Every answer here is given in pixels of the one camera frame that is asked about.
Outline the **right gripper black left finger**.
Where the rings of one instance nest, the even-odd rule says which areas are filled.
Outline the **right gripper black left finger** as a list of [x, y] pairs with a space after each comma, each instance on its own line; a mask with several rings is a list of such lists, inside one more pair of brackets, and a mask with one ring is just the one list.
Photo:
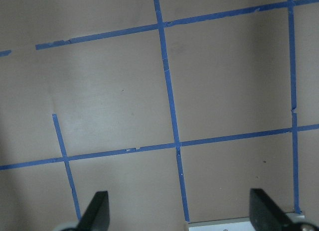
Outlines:
[[110, 225], [109, 195], [107, 191], [96, 192], [83, 217], [76, 226], [77, 231], [107, 231]]

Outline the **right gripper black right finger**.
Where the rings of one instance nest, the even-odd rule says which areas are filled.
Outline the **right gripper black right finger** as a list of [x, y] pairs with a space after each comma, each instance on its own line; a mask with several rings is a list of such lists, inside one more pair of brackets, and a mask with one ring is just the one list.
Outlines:
[[306, 221], [293, 221], [263, 189], [249, 193], [249, 219], [256, 231], [317, 231], [318, 226]]

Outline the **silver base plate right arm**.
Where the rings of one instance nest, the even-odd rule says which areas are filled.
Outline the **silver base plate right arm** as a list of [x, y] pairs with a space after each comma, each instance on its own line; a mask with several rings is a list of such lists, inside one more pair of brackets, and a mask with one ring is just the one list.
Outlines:
[[255, 227], [249, 217], [189, 223], [186, 231], [279, 231], [270, 226]]

